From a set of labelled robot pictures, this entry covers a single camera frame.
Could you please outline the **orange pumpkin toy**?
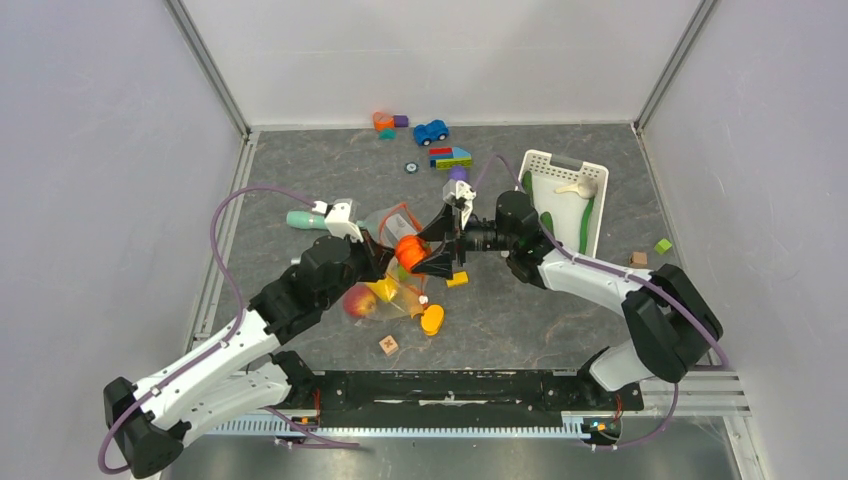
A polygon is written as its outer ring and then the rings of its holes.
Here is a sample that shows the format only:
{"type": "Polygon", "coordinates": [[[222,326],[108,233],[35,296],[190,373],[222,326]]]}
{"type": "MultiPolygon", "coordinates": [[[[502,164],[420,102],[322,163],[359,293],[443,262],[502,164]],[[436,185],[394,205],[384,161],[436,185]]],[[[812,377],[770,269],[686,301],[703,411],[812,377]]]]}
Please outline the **orange pumpkin toy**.
{"type": "Polygon", "coordinates": [[[426,259],[431,253],[430,246],[418,235],[406,235],[401,238],[395,247],[395,257],[398,264],[407,272],[412,273],[413,268],[426,259]]]}

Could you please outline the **red apple toy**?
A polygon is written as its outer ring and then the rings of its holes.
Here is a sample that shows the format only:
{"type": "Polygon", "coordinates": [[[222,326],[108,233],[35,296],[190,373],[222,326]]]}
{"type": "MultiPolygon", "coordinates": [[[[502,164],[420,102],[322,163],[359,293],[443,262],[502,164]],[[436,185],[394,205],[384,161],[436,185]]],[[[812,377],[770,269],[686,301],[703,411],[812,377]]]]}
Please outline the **red apple toy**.
{"type": "Polygon", "coordinates": [[[369,317],[376,311],[378,304],[378,297],[362,284],[354,285],[343,297],[343,310],[354,319],[369,317]]]}

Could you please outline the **clear zip bag orange zipper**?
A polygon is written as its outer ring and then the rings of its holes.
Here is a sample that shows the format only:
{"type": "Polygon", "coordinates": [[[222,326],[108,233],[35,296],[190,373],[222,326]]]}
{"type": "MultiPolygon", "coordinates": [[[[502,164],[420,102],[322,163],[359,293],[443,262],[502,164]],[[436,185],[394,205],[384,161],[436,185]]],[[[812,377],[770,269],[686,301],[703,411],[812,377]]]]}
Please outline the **clear zip bag orange zipper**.
{"type": "MultiPolygon", "coordinates": [[[[401,238],[406,235],[416,234],[421,228],[420,222],[412,214],[406,202],[374,211],[363,220],[360,220],[358,224],[375,241],[392,248],[396,247],[401,238]]],[[[409,278],[405,282],[401,282],[398,280],[397,275],[398,266],[400,265],[395,257],[391,261],[387,274],[384,277],[392,277],[400,286],[400,292],[395,300],[391,303],[384,303],[379,300],[376,311],[363,319],[351,318],[343,310],[349,319],[353,322],[365,320],[387,321],[404,317],[414,318],[423,312],[428,302],[428,297],[424,292],[426,280],[423,277],[416,277],[409,273],[409,278]]]]}

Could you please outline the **long green cucumber toy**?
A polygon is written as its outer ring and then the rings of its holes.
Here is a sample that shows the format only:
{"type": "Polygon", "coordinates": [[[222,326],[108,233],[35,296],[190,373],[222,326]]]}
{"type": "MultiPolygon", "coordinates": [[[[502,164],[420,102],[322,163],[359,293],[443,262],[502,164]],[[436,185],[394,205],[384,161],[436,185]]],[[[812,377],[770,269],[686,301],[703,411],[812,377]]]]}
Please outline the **long green cucumber toy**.
{"type": "Polygon", "coordinates": [[[533,176],[531,171],[525,171],[521,176],[521,186],[530,202],[533,202],[533,176]]]}

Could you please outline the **white garlic toy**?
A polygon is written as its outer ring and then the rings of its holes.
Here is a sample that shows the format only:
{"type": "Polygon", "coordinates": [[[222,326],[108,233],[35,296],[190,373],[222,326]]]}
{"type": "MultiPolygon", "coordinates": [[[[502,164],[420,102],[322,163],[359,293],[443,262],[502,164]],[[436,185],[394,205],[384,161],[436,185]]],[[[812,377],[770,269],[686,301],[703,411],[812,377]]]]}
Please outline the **white garlic toy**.
{"type": "Polygon", "coordinates": [[[578,195],[582,199],[592,199],[597,195],[598,185],[597,182],[591,178],[581,179],[577,182],[574,182],[569,185],[564,185],[561,187],[557,187],[554,190],[555,194],[566,194],[573,193],[578,195]]]}

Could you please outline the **short green cucumber toy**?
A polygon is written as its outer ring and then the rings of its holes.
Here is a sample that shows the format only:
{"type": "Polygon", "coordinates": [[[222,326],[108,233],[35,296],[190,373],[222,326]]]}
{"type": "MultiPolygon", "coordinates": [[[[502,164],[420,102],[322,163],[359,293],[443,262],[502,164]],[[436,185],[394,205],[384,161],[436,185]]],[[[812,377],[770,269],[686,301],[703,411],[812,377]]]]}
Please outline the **short green cucumber toy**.
{"type": "Polygon", "coordinates": [[[554,223],[552,214],[549,211],[543,212],[540,217],[540,222],[544,226],[545,230],[551,235],[555,235],[554,223]]]}

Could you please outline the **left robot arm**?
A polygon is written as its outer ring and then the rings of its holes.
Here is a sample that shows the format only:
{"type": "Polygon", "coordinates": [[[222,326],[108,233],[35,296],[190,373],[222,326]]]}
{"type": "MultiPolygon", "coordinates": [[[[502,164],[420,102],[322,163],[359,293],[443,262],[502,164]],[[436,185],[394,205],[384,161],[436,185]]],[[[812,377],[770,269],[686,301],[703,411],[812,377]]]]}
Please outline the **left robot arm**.
{"type": "Polygon", "coordinates": [[[205,393],[316,325],[356,284],[383,279],[394,254],[367,233],[361,240],[323,236],[200,346],[138,381],[119,376],[109,382],[103,389],[108,432],[98,452],[101,472],[143,479],[164,470],[200,435],[202,421],[226,419],[202,402],[205,393]]]}

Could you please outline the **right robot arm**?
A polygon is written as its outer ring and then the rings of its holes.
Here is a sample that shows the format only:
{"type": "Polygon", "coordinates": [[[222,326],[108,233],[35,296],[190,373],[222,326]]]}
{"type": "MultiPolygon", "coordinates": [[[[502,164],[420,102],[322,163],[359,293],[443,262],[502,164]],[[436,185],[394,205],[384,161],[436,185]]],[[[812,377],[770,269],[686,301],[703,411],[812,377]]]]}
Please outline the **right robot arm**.
{"type": "Polygon", "coordinates": [[[588,300],[624,319],[629,340],[607,347],[581,368],[580,400],[602,408],[624,386],[656,377],[677,383],[708,351],[718,352],[723,327],[679,267],[632,269],[573,253],[543,225],[531,198],[501,194],[495,217],[479,220],[465,198],[447,196],[437,217],[398,253],[415,275],[451,279],[469,252],[506,253],[521,282],[588,300]]]}

